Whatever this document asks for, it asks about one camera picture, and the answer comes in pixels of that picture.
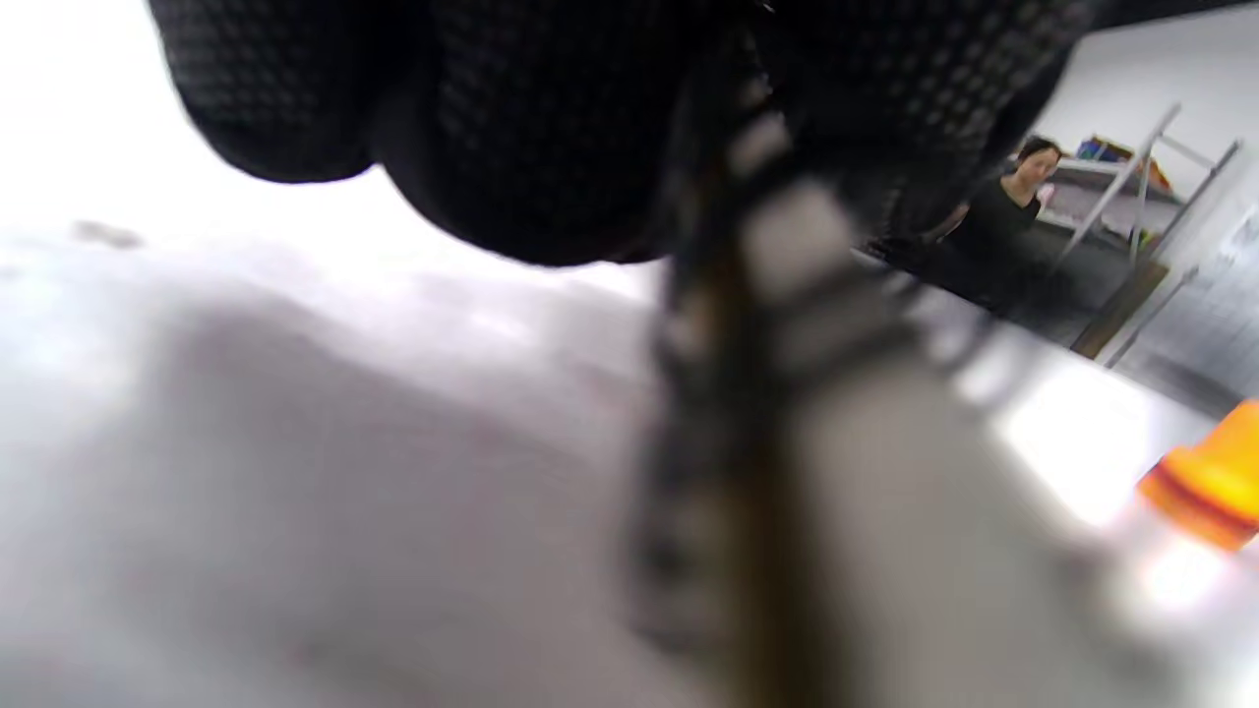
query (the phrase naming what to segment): woman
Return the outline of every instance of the woman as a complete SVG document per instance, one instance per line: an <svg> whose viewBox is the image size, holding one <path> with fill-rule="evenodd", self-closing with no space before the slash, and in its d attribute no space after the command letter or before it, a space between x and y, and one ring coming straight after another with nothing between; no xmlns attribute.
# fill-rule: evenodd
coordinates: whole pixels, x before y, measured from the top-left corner
<svg viewBox="0 0 1259 708"><path fill-rule="evenodd" d="M1044 137L1031 137L1019 151L1015 170L980 186L943 224L927 234L943 237L933 270L942 282L962 295L990 300L1008 294L1010 286L1035 265L1019 239L1036 222L1036 190L1054 174L1063 150Z"/></svg>

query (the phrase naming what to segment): dark hair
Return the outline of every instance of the dark hair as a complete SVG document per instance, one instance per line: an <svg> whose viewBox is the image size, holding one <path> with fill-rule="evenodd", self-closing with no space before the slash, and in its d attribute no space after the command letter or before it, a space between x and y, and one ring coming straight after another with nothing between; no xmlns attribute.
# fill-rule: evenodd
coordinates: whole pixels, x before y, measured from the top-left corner
<svg viewBox="0 0 1259 708"><path fill-rule="evenodd" d="M1021 164L1027 157L1031 157L1036 152L1044 152L1045 150L1053 150L1054 152L1058 152L1059 159L1066 155L1066 152L1063 152L1063 149L1059 147L1058 144L1054 142L1053 140L1049 140L1047 137L1041 137L1039 135L1034 135L1029 137L1027 141L1024 142L1024 146L1019 150L1017 163Z"/></svg>

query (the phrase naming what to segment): white wall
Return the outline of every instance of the white wall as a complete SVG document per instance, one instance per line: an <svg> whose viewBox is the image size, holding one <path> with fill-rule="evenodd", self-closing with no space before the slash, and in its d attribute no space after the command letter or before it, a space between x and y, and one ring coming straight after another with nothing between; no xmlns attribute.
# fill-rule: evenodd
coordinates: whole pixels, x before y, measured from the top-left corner
<svg viewBox="0 0 1259 708"><path fill-rule="evenodd" d="M1136 146L1176 102L1183 111L1168 134L1199 152L1214 159L1235 137L1246 142L1168 249L1170 265L1180 268L1259 199L1259 8L1088 37L1035 131L1069 151L1093 134ZM1155 156L1181 194L1205 175L1167 147Z"/></svg>

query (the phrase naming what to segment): black glove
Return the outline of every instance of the black glove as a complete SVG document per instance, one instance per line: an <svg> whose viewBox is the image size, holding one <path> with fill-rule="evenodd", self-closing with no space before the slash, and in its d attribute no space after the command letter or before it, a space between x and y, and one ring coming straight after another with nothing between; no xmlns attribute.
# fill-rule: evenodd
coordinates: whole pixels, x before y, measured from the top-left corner
<svg viewBox="0 0 1259 708"><path fill-rule="evenodd" d="M560 266L643 248L679 92L734 21L768 28L802 149L898 156L846 180L870 228L896 236L1013 147L1100 1L150 4L190 117L230 164L301 183L379 163L452 234Z"/></svg>

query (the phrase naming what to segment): orange object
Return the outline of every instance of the orange object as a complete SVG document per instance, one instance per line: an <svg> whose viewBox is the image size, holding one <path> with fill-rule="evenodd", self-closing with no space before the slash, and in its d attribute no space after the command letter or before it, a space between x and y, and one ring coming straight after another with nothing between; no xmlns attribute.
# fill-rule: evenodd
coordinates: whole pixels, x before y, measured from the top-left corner
<svg viewBox="0 0 1259 708"><path fill-rule="evenodd" d="M1259 534L1259 401L1246 401L1194 447L1177 447L1137 491L1176 525L1229 551Z"/></svg>

